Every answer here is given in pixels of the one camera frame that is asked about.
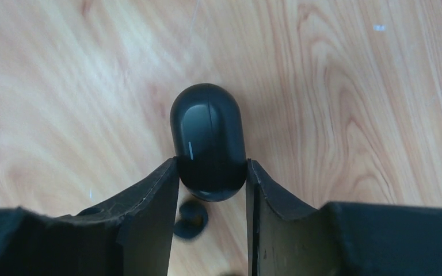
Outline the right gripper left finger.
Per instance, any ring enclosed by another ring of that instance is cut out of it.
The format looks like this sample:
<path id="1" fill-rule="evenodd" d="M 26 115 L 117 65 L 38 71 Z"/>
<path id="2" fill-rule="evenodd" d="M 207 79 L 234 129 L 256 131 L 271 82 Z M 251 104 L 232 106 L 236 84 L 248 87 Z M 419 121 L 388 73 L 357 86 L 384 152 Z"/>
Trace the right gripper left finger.
<path id="1" fill-rule="evenodd" d="M 100 241 L 93 232 L 90 245 L 104 246 L 101 275 L 166 275 L 173 240 L 179 192 L 177 161 L 170 158 L 141 181 L 76 217 L 105 230 Z"/>

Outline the black earbud charging case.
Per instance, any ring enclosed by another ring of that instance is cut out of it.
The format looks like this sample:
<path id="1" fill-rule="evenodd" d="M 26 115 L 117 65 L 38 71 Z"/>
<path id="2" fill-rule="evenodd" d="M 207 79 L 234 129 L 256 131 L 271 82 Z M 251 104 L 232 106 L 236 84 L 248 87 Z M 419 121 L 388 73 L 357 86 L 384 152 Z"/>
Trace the black earbud charging case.
<path id="1" fill-rule="evenodd" d="M 188 191 L 224 201 L 244 185 L 247 157 L 240 108 L 220 86 L 199 83 L 174 101 L 170 126 L 178 173 Z"/>

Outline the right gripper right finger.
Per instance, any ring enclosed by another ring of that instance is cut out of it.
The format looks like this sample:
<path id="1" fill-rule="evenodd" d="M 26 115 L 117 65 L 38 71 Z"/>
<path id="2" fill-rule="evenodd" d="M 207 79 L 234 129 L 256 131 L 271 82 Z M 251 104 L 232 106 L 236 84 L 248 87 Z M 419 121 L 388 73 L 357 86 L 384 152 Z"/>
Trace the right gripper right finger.
<path id="1" fill-rule="evenodd" d="M 331 214 L 283 188 L 258 161 L 247 169 L 249 275 L 339 275 Z"/>

